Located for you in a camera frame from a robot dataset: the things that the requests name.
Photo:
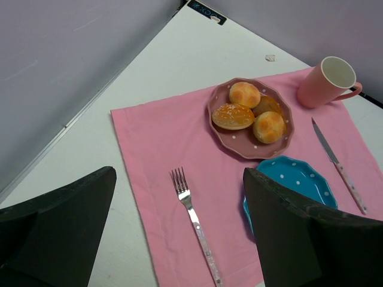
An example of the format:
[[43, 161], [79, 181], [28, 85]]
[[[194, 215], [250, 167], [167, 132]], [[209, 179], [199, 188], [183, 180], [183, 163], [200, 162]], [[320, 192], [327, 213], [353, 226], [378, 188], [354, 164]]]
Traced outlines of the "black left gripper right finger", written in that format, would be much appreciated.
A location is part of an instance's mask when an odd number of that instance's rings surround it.
[[327, 207], [253, 168], [243, 175], [266, 286], [381, 286], [382, 222]]

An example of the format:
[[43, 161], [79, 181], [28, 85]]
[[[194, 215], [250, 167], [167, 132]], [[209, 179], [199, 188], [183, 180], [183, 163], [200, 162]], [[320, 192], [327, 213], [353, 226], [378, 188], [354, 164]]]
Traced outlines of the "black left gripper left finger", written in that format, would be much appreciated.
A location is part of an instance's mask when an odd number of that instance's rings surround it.
[[1, 286], [87, 286], [117, 181], [105, 166], [1, 209]]

